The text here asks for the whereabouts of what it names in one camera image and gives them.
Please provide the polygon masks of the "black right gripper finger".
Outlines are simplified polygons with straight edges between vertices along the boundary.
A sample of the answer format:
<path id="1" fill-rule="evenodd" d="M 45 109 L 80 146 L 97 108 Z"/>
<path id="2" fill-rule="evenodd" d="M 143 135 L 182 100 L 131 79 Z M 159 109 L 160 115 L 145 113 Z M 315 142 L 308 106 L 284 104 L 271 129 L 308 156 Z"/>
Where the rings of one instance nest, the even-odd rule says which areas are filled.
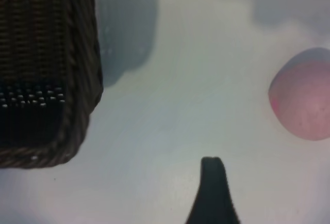
<path id="1" fill-rule="evenodd" d="M 186 223 L 240 223 L 220 158 L 201 159 L 200 185 Z"/>

